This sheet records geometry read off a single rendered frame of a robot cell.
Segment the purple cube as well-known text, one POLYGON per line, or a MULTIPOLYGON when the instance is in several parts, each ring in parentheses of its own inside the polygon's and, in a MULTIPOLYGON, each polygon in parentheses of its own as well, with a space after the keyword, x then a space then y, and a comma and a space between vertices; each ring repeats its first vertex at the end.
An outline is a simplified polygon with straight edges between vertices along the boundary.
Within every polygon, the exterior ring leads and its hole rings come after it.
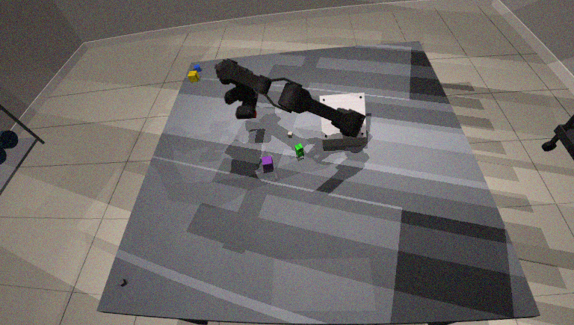
POLYGON ((271 156, 262 157, 262 166, 264 167, 264 170, 273 169, 274 165, 272 157, 271 156))

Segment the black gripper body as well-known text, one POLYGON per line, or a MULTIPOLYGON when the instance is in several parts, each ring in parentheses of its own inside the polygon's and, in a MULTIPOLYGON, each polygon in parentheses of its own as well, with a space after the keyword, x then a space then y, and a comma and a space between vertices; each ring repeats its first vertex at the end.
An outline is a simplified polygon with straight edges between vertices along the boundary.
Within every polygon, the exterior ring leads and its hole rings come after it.
POLYGON ((252 119, 254 116, 253 102, 256 92, 254 89, 246 87, 244 89, 236 88, 236 93, 239 94, 242 104, 236 108, 235 116, 237 119, 252 119))

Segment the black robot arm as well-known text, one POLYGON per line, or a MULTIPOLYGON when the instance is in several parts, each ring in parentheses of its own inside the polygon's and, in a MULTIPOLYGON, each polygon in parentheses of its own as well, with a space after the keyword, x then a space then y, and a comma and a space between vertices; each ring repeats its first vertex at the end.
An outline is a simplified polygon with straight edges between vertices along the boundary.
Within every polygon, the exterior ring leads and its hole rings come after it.
MULTIPOLYGON (((325 119, 331 120, 331 124, 340 129, 340 132, 348 137, 357 137, 366 115, 352 109, 332 108, 324 103, 313 99, 310 92, 302 88, 302 84, 295 83, 286 78, 269 79, 263 75, 254 75, 248 68, 242 67, 237 62, 227 58, 215 65, 216 74, 222 84, 235 84, 239 89, 249 87, 268 99, 274 106, 289 113, 298 114, 305 111, 316 114, 325 119), (272 82, 287 81, 281 93, 278 105, 275 105, 269 96, 268 90, 272 82), (290 82, 290 83, 289 83, 290 82), (280 105, 280 106, 279 106, 280 105)), ((235 92, 236 87, 227 91, 224 101, 231 105, 234 101, 240 102, 241 97, 235 92)), ((242 101, 242 100, 241 100, 242 101)))

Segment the yellow cube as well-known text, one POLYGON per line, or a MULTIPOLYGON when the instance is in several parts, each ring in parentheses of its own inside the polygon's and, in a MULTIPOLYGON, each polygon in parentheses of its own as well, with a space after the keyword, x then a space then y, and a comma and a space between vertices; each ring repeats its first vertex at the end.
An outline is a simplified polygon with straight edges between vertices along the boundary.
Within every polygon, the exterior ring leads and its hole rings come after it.
POLYGON ((197 71, 190 71, 188 74, 188 78, 189 78, 190 82, 198 82, 199 75, 198 75, 197 71))

